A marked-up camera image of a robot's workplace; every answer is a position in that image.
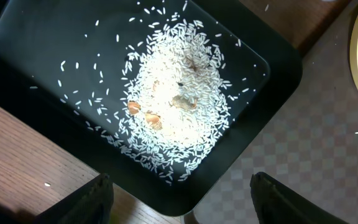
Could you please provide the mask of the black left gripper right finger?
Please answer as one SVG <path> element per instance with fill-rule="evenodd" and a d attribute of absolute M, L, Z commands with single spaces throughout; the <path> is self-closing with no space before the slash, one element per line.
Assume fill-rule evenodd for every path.
<path fill-rule="evenodd" d="M 263 224 L 347 224 L 265 172 L 251 177 L 250 193 Z"/>

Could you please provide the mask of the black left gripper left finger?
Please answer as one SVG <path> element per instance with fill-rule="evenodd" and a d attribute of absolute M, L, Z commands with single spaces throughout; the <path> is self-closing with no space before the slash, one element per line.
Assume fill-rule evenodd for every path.
<path fill-rule="evenodd" d="M 42 224 L 108 224 L 114 203 L 112 181 L 100 174 L 35 217 Z"/>

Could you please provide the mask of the pile of rice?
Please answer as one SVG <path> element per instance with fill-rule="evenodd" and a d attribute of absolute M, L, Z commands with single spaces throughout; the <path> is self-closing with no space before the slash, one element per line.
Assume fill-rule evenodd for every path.
<path fill-rule="evenodd" d="M 266 84 L 260 54 L 193 1 L 38 1 L 32 77 L 76 129 L 184 182 Z"/>

